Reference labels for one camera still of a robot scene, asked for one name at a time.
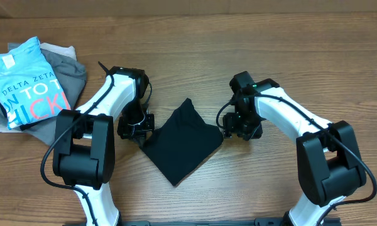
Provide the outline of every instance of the light blue t-shirt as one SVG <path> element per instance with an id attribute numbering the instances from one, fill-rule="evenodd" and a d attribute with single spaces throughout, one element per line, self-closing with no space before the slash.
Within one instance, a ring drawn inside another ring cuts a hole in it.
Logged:
<path id="1" fill-rule="evenodd" d="M 70 109 L 37 37 L 0 54 L 0 103 L 6 109 L 9 129 Z"/>

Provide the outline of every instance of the gray cloth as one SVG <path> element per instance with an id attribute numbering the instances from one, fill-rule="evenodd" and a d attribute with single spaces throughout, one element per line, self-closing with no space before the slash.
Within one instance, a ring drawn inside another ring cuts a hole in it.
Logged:
<path id="1" fill-rule="evenodd" d="M 8 49 L 18 47 L 20 44 L 9 43 Z M 85 67 L 76 60 L 68 57 L 53 53 L 48 50 L 41 50 L 46 61 L 52 66 L 53 71 L 57 77 L 59 84 L 64 90 L 64 94 L 70 104 L 71 109 L 74 108 L 82 89 L 85 87 L 87 81 L 87 72 Z M 0 124 L 7 126 L 8 120 L 3 115 L 0 109 Z M 46 119 L 39 122 L 37 125 L 24 130 L 28 134 L 37 137 L 45 144 L 50 145 L 55 139 L 56 117 Z"/>

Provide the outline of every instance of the red lettering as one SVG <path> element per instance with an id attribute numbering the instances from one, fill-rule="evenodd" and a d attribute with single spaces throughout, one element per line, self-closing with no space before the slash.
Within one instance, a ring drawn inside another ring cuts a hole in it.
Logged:
<path id="1" fill-rule="evenodd" d="M 50 98 L 49 98 L 49 97 L 46 97 L 47 100 L 48 100 L 48 103 L 49 103 L 49 106 L 50 106 L 50 110 L 51 110 L 51 112 L 52 112 L 52 115 L 55 115 L 55 108 L 54 108 L 54 107 L 57 107 L 58 109 L 63 110 L 63 108 L 60 107 L 60 106 L 56 103 L 57 97 L 58 97 L 58 94 L 55 95 L 55 98 L 53 99 L 53 103 L 50 102 Z"/>
<path id="2" fill-rule="evenodd" d="M 39 103 L 39 102 L 42 102 L 43 99 L 38 99 L 36 101 L 34 101 L 32 104 L 31 104 L 31 107 L 30 107 L 30 111 L 31 111 L 31 114 L 32 116 L 35 118 L 35 119 L 44 119 L 44 118 L 47 118 L 49 115 L 44 115 L 44 116 L 37 116 L 33 110 L 35 104 Z"/>
<path id="3" fill-rule="evenodd" d="M 63 100 L 64 100 L 64 102 L 65 102 L 65 108 L 66 108 L 67 110 L 71 110 L 71 108 L 70 108 L 70 104 L 68 103 L 67 98 L 65 98 L 65 94 L 64 94 L 64 92 L 62 92 L 62 97 L 63 97 Z"/>

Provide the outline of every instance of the black cloth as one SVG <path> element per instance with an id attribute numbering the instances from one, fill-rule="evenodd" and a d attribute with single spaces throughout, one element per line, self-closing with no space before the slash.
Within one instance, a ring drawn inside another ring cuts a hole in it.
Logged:
<path id="1" fill-rule="evenodd" d="M 165 125 L 145 141 L 142 150 L 175 186 L 223 140 L 219 128 L 206 124 L 192 101 L 186 99 Z"/>

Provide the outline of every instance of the wire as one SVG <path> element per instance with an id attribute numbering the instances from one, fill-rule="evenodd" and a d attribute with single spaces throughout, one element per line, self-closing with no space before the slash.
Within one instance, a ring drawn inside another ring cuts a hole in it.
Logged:
<path id="1" fill-rule="evenodd" d="M 151 95 L 152 95 L 152 84 L 151 84 L 151 82 L 148 82 L 148 84 L 151 87 L 151 91 L 150 91 L 150 94 L 149 94 L 148 98 L 146 99 L 146 101 L 145 101 L 145 103 L 143 105 L 147 105 L 148 104 L 148 102 L 150 101 Z"/>
<path id="2" fill-rule="evenodd" d="M 249 136 L 248 138 L 246 138 L 244 140 L 245 141 L 249 141 L 254 136 L 254 134 L 256 134 L 256 131 L 257 131 L 258 128 L 260 128 L 260 125 L 261 125 L 261 123 L 258 124 L 258 126 L 254 128 L 253 133 L 251 134 L 251 136 Z"/>
<path id="3" fill-rule="evenodd" d="M 134 132 L 135 132 L 135 130 L 136 130 L 136 126 L 135 126 L 135 125 L 133 125 L 133 132 L 131 133 L 131 136 L 133 136 L 133 135 L 134 135 Z"/>
<path id="4" fill-rule="evenodd" d="M 59 142 L 59 140 L 61 140 L 61 138 L 66 134 L 68 133 L 71 129 L 74 128 L 74 126 L 76 124 L 78 124 L 83 118 L 85 118 L 85 116 L 87 114 L 89 114 L 92 110 L 94 110 L 98 104 L 106 97 L 106 95 L 111 91 L 111 89 L 113 88 L 114 86 L 114 78 L 113 78 L 113 75 L 110 74 L 110 71 L 101 63 L 101 62 L 98 62 L 98 64 L 105 70 L 106 72 L 106 75 L 110 75 L 111 77 L 111 84 L 109 86 L 109 88 L 107 88 L 107 90 L 101 95 L 101 97 L 98 98 L 98 100 L 96 102 L 94 102 L 92 104 L 92 106 L 87 110 L 85 111 L 78 119 L 76 119 L 53 143 L 52 145 L 50 145 L 50 147 L 48 148 L 48 150 L 46 151 L 45 155 L 43 156 L 43 159 L 42 159 L 42 162 L 41 162 L 41 165 L 40 165 L 40 174 L 42 176 L 42 179 L 48 184 L 48 185 L 51 185 L 51 186 L 54 186 L 56 188 L 63 188 L 63 189 L 68 189 L 68 190 L 73 190 L 73 191 L 77 191 L 79 193 L 81 193 L 82 195 L 82 198 L 86 200 L 87 202 L 87 205 L 88 205 L 88 209 L 89 209 L 89 213 L 90 213 L 90 216 L 93 220 L 93 224 L 95 226 L 98 226 L 98 223 L 97 223 L 97 219 L 95 218 L 95 214 L 94 214 L 94 210 L 92 208 L 92 204 L 89 200 L 89 197 L 88 197 L 88 194 L 86 194 L 86 192 L 81 189 L 81 188 L 78 188 L 78 187 L 75 187 L 75 186 L 68 186 L 68 185 L 61 185 L 61 184 L 58 184 L 58 183 L 54 183 L 52 181 L 50 181 L 47 177 L 46 177 L 46 174 L 45 174 L 45 164 L 46 164 L 46 161 L 49 157 L 49 154 L 51 153 L 51 151 L 54 149 L 54 147 L 56 146 L 56 144 Z"/>
<path id="5" fill-rule="evenodd" d="M 316 123 L 312 118 L 310 118 L 306 113 L 302 112 L 296 105 L 294 105 L 293 103 L 285 100 L 284 98 L 282 97 L 277 97 L 277 96 L 274 96 L 274 95 L 266 95 L 266 94 L 254 94 L 254 95 L 247 95 L 247 96 L 242 96 L 242 97 L 239 97 L 237 99 L 232 99 L 230 100 L 227 104 L 225 104 L 218 112 L 217 114 L 217 118 L 216 118 L 216 123 L 218 125 L 218 127 L 222 128 L 222 129 L 225 129 L 223 126 L 221 126 L 219 124 L 219 116 L 220 114 L 222 113 L 222 111 L 229 105 L 239 101 L 239 100 L 243 100 L 243 99 L 246 99 L 246 98 L 254 98 L 254 97 L 266 97 L 266 98 L 271 98 L 271 99 L 275 99 L 275 100 L 279 100 L 281 102 L 284 102 L 286 105 L 289 105 L 293 110 L 297 111 L 301 116 L 303 116 L 306 120 L 308 120 L 313 126 L 315 126 L 316 128 L 320 129 L 321 131 L 323 131 L 330 139 L 332 139 L 332 141 L 338 145 L 340 148 L 342 148 L 343 150 L 347 151 L 362 167 L 363 169 L 366 171 L 366 173 L 369 175 L 370 177 L 370 180 L 371 180 L 371 183 L 373 184 L 373 191 L 371 192 L 370 196 L 369 197 L 366 197 L 366 198 L 362 198 L 362 199 L 358 199 L 358 200 L 348 200 L 348 201 L 342 201 L 342 202 L 337 202 L 337 203 L 334 203 L 332 204 L 322 215 L 321 217 L 318 219 L 317 221 L 317 225 L 320 225 L 321 221 L 323 221 L 323 219 L 328 215 L 328 213 L 335 209 L 337 206 L 339 205 L 346 205 L 346 204 L 353 204 L 353 203 L 365 203 L 365 202 L 368 202 L 370 200 L 372 200 L 376 194 L 377 194 L 377 181 L 376 181 L 376 178 L 374 177 L 374 174 L 371 172 L 371 170 L 369 169 L 369 167 L 361 160 L 359 159 L 349 148 L 347 148 L 343 143 L 341 143 L 336 137 L 334 137 L 331 133 L 328 132 L 327 129 L 323 128 L 322 126 L 318 125 L 318 123 Z"/>

